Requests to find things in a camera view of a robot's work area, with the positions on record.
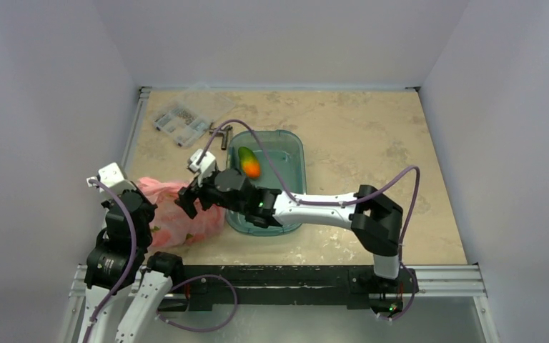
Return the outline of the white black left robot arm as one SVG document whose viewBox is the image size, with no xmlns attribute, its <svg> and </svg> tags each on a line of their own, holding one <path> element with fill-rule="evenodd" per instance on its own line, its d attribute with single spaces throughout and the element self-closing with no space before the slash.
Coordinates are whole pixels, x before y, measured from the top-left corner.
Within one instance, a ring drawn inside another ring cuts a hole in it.
<svg viewBox="0 0 549 343">
<path fill-rule="evenodd" d="M 86 259 L 80 342 L 139 342 L 168 292 L 184 285 L 182 258 L 157 252 L 145 259 L 156 205 L 139 190 L 105 202 L 106 227 Z"/>
</svg>

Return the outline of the pink plastic bag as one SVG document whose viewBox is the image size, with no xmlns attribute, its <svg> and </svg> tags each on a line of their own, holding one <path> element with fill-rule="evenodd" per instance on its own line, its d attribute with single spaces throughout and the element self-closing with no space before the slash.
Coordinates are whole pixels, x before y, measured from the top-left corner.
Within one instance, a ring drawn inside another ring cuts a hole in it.
<svg viewBox="0 0 549 343">
<path fill-rule="evenodd" d="M 151 203 L 157 205 L 155 217 L 149 225 L 153 250 L 191 245 L 223 231 L 223 208 L 213 206 L 207 211 L 200 209 L 197 216 L 191 219 L 174 203 L 178 191 L 186 185 L 186 182 L 160 182 L 150 177 L 137 180 L 138 188 Z"/>
</svg>

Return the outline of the clear plastic screw organizer box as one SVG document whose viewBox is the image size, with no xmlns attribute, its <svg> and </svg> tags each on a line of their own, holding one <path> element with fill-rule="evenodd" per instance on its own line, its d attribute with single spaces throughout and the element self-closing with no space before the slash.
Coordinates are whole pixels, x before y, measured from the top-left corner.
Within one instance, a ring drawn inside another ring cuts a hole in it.
<svg viewBox="0 0 549 343">
<path fill-rule="evenodd" d="M 230 98 L 198 83 L 161 105 L 152 115 L 152 124 L 177 146 L 187 148 L 234 107 Z"/>
</svg>

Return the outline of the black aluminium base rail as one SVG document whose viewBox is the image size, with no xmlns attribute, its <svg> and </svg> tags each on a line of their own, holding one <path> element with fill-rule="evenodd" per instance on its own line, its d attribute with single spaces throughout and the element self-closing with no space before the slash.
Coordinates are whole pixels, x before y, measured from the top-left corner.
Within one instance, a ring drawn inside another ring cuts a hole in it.
<svg viewBox="0 0 549 343">
<path fill-rule="evenodd" d="M 406 267 L 395 281 L 370 265 L 192 265 L 175 259 L 174 290 L 160 309 L 210 311 L 216 304 L 344 306 L 401 313 L 416 297 L 481 297 L 477 266 Z"/>
</svg>

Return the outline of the green orange fake mango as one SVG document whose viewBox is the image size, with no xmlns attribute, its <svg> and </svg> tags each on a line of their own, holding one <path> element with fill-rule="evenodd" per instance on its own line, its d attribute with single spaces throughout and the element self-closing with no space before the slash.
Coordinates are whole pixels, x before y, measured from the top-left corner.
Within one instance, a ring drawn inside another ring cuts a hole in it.
<svg viewBox="0 0 549 343">
<path fill-rule="evenodd" d="M 239 147 L 237 153 L 241 170 L 250 179 L 259 178 L 261 175 L 261 165 L 255 153 L 246 146 Z"/>
</svg>

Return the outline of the teal transparent plastic tray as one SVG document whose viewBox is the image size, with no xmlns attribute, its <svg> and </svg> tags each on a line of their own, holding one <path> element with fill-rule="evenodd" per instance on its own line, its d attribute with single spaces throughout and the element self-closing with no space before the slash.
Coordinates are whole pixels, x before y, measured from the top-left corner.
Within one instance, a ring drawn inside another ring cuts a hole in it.
<svg viewBox="0 0 549 343">
<path fill-rule="evenodd" d="M 303 144 L 298 136 L 287 130 L 257 131 L 260 146 L 247 131 L 235 135 L 227 149 L 227 167 L 241 169 L 237 150 L 241 147 L 251 150 L 257 158 L 261 173 L 251 183 L 256 187 L 281 189 L 282 185 L 275 176 L 279 172 L 287 188 L 295 194 L 307 192 L 305 157 Z M 256 227 L 244 216 L 226 211 L 228 225 L 240 234 L 257 237 L 274 237 L 295 231 L 300 224 L 288 224 L 283 227 Z"/>
</svg>

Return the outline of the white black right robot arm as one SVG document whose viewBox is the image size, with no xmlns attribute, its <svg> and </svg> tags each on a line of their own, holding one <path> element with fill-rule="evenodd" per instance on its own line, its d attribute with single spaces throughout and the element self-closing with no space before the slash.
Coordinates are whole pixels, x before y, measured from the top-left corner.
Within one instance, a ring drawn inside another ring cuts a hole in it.
<svg viewBox="0 0 549 343">
<path fill-rule="evenodd" d="M 256 227 L 318 224 L 347 229 L 373 255 L 375 286 L 389 291 L 400 283 L 403 209 L 370 185 L 333 196 L 286 194 L 255 186 L 240 171 L 226 169 L 195 177 L 181 188 L 175 203 L 191 219 L 199 204 L 203 210 L 218 206 L 240 214 Z"/>
</svg>

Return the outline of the aluminium frame rail left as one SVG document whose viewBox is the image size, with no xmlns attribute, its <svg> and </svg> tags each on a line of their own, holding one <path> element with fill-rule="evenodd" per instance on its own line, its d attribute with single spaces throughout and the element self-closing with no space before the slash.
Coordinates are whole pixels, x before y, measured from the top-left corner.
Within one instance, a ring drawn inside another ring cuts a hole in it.
<svg viewBox="0 0 549 343">
<path fill-rule="evenodd" d="M 138 90 L 138 99 L 132 116 L 130 131 L 126 140 L 126 144 L 124 145 L 122 159 L 119 163 L 122 171 L 127 176 L 130 175 L 129 170 L 132 165 L 134 151 L 137 145 L 137 139 L 142 130 L 142 123 L 147 112 L 147 105 L 152 90 L 152 86 L 141 86 Z"/>
</svg>

